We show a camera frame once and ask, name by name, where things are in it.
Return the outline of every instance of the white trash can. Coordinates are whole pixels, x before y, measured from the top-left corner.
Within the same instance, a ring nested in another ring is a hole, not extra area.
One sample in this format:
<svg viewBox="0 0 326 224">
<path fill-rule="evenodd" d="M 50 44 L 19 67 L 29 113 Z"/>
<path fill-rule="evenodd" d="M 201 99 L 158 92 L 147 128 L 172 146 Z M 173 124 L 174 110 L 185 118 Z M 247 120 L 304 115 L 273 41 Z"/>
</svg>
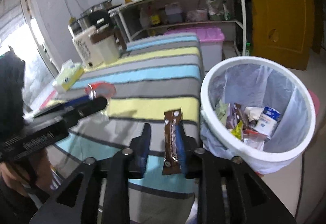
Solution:
<svg viewBox="0 0 326 224">
<path fill-rule="evenodd" d="M 292 72 L 271 60 L 243 56 L 220 62 L 205 76 L 200 98 L 201 114 L 211 132 L 201 135 L 204 147 L 219 157 L 239 155 L 261 174 L 290 164 L 307 148 L 314 133 L 315 108 L 307 88 Z M 242 106 L 268 105 L 281 113 L 264 151 L 247 146 L 222 125 L 214 111 L 219 99 Z"/>
</svg>

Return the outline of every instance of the brown sachet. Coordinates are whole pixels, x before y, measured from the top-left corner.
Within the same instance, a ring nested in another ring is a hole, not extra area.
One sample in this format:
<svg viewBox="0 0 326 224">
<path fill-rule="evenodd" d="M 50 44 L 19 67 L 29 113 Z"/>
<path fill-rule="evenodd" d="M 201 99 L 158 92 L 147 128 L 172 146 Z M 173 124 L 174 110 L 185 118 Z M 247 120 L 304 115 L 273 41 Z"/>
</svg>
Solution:
<svg viewBox="0 0 326 224">
<path fill-rule="evenodd" d="M 176 126 L 181 120 L 181 109 L 164 112 L 164 164 L 162 175 L 180 174 L 176 147 Z"/>
<path fill-rule="evenodd" d="M 234 104 L 234 111 L 236 113 L 236 116 L 237 116 L 237 120 L 238 120 L 238 123 L 240 121 L 242 121 L 243 123 L 243 129 L 248 129 L 249 128 L 249 119 L 247 117 L 246 114 L 244 114 L 242 111 L 241 111 L 241 105 L 238 104 L 238 103 L 235 103 Z"/>
</svg>

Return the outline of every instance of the wooden door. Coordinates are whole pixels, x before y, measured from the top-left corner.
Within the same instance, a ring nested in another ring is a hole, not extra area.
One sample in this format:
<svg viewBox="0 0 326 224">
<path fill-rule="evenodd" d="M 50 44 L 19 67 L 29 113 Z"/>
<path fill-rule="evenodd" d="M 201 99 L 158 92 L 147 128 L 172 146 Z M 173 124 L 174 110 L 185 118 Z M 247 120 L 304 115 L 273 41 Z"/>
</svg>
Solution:
<svg viewBox="0 0 326 224">
<path fill-rule="evenodd" d="M 313 0 L 252 0 L 253 56 L 305 70 L 314 32 Z"/>
</svg>

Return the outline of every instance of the bolt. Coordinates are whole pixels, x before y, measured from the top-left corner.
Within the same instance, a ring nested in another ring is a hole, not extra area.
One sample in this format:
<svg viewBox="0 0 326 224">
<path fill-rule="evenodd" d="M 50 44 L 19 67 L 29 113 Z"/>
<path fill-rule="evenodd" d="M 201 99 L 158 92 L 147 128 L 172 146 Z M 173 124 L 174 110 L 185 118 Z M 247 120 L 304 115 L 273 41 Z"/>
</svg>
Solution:
<svg viewBox="0 0 326 224">
<path fill-rule="evenodd" d="M 204 148 L 197 148 L 197 149 L 195 149 L 195 153 L 196 154 L 204 154 L 205 153 L 205 149 Z"/>
<path fill-rule="evenodd" d="M 95 158 L 93 158 L 93 157 L 88 157 L 88 158 L 85 159 L 84 163 L 86 163 L 87 165 L 91 165 L 91 164 L 93 164 L 95 161 L 96 161 Z"/>
<path fill-rule="evenodd" d="M 121 152 L 122 152 L 122 154 L 124 154 L 124 155 L 130 155 L 130 154 L 133 153 L 133 150 L 130 149 L 130 148 L 125 148 L 125 149 L 123 149 Z"/>
<path fill-rule="evenodd" d="M 242 160 L 241 157 L 239 157 L 239 156 L 234 156 L 234 157 L 232 158 L 232 162 L 239 164 L 239 163 L 242 163 L 243 160 Z"/>
</svg>

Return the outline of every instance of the blue stripe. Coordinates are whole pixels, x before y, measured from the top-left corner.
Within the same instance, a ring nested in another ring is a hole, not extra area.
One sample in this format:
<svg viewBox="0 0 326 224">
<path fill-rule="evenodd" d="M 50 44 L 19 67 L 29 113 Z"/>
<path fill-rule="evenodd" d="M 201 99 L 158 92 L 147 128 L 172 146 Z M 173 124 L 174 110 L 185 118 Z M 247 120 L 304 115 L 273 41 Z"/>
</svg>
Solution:
<svg viewBox="0 0 326 224">
<path fill-rule="evenodd" d="M 133 51 L 133 50 L 148 48 L 148 47 L 156 46 L 156 45 L 163 45 L 163 44 L 169 44 L 169 43 L 175 43 L 175 42 L 185 42 L 185 41 L 198 41 L 199 42 L 199 40 L 196 36 L 172 37 L 172 38 L 168 38 L 168 39 L 149 41 L 147 43 L 130 45 L 130 46 L 128 46 L 127 51 Z"/>
<path fill-rule="evenodd" d="M 118 148 L 103 145 L 71 133 L 66 139 L 56 144 L 81 161 L 87 157 L 94 157 L 96 160 L 106 159 L 120 151 Z M 129 182 L 157 190 L 193 193 L 195 188 L 194 179 L 185 179 L 182 174 L 163 176 L 163 162 L 163 157 L 149 155 L 144 178 L 141 180 L 129 179 Z"/>
<path fill-rule="evenodd" d="M 138 82 L 143 80 L 163 80 L 183 77 L 194 77 L 200 79 L 200 70 L 197 65 L 167 66 L 149 69 L 140 69 L 130 72 L 114 73 L 101 77 L 94 77 L 77 81 L 71 89 L 84 88 L 89 83 L 108 82 L 121 84 Z"/>
</svg>

